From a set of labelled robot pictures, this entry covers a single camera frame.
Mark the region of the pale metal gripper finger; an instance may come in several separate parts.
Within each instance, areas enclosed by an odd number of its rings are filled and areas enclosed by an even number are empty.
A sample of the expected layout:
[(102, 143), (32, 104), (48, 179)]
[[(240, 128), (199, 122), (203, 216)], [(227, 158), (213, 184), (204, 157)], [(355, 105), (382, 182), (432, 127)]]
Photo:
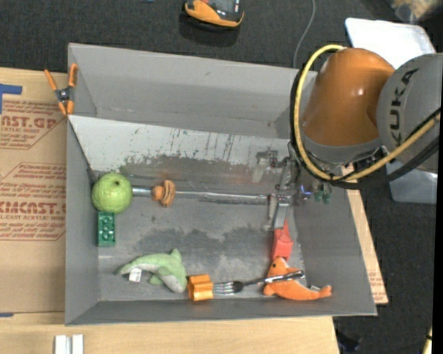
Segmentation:
[(272, 228), (283, 229), (287, 218), (290, 205), (288, 203), (279, 203), (272, 216)]
[(268, 207), (267, 219), (264, 222), (264, 230), (272, 231), (275, 228), (275, 212), (277, 204), (275, 202), (270, 202)]

